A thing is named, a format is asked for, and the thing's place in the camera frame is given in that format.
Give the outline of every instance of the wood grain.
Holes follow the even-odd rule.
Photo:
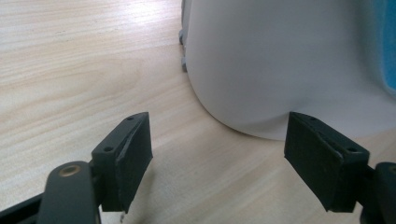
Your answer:
[[[326,213],[284,143],[233,131],[180,66],[179,0],[0,3],[0,210],[89,161],[125,117],[148,111],[154,160],[123,223],[359,223]],[[396,130],[357,139],[396,161]],[[119,223],[120,214],[102,214]]]

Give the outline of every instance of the white plastic object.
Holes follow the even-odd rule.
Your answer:
[[[350,137],[396,127],[373,1],[185,2],[191,85],[222,123],[272,139],[290,111]]]

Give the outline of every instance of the curved white surface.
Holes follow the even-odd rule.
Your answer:
[[[348,136],[393,128],[396,101],[367,65],[360,18],[345,0],[193,1],[191,84],[216,119],[259,137],[284,139],[290,111]]]

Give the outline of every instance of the wooden table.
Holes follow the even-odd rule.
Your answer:
[[[0,3],[0,210],[148,111],[154,159],[123,223],[359,223],[359,206],[324,211],[283,158],[284,142],[205,111],[180,66],[180,14],[180,0]],[[374,165],[396,161],[395,135],[357,141]]]

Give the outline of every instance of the blue object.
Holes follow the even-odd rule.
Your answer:
[[[396,94],[396,1],[376,0],[376,43],[382,80],[390,93]]]

